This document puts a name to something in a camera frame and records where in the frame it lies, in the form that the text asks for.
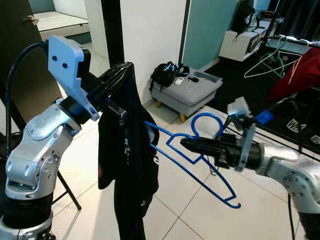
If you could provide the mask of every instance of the chair leg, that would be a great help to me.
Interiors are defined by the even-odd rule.
[[[159,108],[161,108],[161,105],[162,105],[162,102],[158,100],[156,102],[156,107],[159,109]]]
[[[186,116],[183,113],[180,113],[180,123],[185,123],[186,121]]]

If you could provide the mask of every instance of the metal stand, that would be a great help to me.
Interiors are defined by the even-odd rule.
[[[65,188],[65,192],[63,194],[61,194],[59,197],[57,197],[52,204],[55,204],[58,200],[60,200],[61,198],[63,198],[66,194],[69,194],[70,198],[72,199],[73,203],[75,204],[76,208],[78,209],[78,211],[80,211],[82,209],[82,207],[80,206],[78,200],[76,199],[75,195],[73,194],[73,192],[71,191],[70,187],[68,186],[67,182],[65,181],[65,179],[62,177],[60,171],[58,171],[57,174],[59,180],[61,181],[62,185]]]

